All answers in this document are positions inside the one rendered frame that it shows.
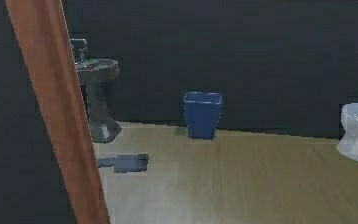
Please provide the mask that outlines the blue waste bin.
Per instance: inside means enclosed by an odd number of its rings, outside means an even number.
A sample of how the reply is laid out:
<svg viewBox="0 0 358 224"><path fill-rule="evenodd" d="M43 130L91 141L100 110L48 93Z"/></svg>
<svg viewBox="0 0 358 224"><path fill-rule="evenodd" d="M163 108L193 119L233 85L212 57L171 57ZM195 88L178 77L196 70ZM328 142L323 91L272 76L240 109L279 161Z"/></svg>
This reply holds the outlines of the blue waste bin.
<svg viewBox="0 0 358 224"><path fill-rule="evenodd" d="M212 140L221 115L222 95L187 92L183 98L184 116L191 139Z"/></svg>

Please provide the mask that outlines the grey sink faucet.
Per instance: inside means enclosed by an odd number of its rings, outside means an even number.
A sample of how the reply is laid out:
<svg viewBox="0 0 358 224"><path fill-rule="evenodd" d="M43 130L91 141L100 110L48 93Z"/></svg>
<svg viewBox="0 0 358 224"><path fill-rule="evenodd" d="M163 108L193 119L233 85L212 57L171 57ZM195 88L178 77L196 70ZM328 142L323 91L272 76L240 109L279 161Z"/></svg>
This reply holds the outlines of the grey sink faucet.
<svg viewBox="0 0 358 224"><path fill-rule="evenodd" d="M84 38L71 38L71 49L76 64L86 61L86 52L88 50L87 41Z"/></svg>

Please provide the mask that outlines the brown wooden room door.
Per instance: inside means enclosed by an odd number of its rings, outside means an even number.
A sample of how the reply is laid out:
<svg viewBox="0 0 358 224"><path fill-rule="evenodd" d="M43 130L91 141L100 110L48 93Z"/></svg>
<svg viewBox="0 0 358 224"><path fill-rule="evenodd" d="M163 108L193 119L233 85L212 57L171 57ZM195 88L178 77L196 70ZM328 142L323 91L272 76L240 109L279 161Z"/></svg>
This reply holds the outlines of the brown wooden room door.
<svg viewBox="0 0 358 224"><path fill-rule="evenodd" d="M62 0L5 0L77 224L111 224Z"/></svg>

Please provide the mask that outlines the white toilet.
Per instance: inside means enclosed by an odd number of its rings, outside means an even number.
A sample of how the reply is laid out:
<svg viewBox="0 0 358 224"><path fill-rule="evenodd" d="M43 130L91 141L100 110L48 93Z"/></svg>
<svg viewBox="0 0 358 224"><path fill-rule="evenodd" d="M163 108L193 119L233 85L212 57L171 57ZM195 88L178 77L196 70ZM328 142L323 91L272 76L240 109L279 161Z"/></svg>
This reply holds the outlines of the white toilet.
<svg viewBox="0 0 358 224"><path fill-rule="evenodd" d="M341 124L345 133L337 145L337 150L340 154L358 161L358 103L349 103L342 107Z"/></svg>

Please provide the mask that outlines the grey pedestal sink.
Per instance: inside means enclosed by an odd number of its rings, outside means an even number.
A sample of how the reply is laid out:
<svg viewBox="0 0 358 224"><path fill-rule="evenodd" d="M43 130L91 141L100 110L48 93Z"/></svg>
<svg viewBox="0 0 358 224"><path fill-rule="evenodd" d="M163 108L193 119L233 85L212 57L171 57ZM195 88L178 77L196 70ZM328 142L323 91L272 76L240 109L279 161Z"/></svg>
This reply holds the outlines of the grey pedestal sink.
<svg viewBox="0 0 358 224"><path fill-rule="evenodd" d="M96 59L94 63L75 64L79 83L87 93L88 123L94 143L110 143L121 132L121 126L110 116L103 84L120 73L113 59Z"/></svg>

